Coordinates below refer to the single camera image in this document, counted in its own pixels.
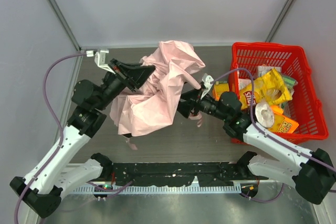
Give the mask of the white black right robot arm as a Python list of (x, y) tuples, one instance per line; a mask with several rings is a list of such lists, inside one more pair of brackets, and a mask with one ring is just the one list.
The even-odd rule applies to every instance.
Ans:
[(223, 121), (226, 134), (254, 146), (273, 157), (268, 160), (256, 153), (247, 153), (241, 160), (255, 176), (277, 180), (290, 187), (312, 204), (319, 205), (335, 184), (335, 168), (329, 154), (295, 145), (269, 132), (255, 116), (241, 110), (242, 103), (233, 92), (224, 92), (219, 100), (193, 89), (181, 95), (177, 110), (185, 118), (198, 112)]

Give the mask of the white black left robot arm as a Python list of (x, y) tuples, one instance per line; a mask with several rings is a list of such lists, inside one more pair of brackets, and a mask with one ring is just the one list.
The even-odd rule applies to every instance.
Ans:
[(40, 218), (49, 217), (61, 201), (74, 189), (96, 178), (107, 178), (112, 174), (113, 164), (100, 153), (93, 154), (81, 166), (66, 174), (63, 169), (74, 155), (98, 132), (106, 115), (102, 111), (124, 89), (136, 91), (141, 88), (155, 66), (140, 63), (128, 64), (112, 59), (100, 86), (89, 80), (76, 83), (72, 102), (76, 104), (60, 138), (44, 158), (24, 177), (14, 177), (10, 187)]

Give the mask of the pink folding umbrella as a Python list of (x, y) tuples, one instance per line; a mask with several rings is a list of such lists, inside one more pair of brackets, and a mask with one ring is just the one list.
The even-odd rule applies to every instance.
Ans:
[(173, 124), (185, 83), (201, 88), (192, 76), (205, 67), (193, 46), (170, 40), (159, 42), (158, 48), (140, 62), (155, 66), (154, 72), (136, 92), (125, 88), (111, 104), (110, 117), (132, 150), (137, 146), (130, 139), (148, 135)]

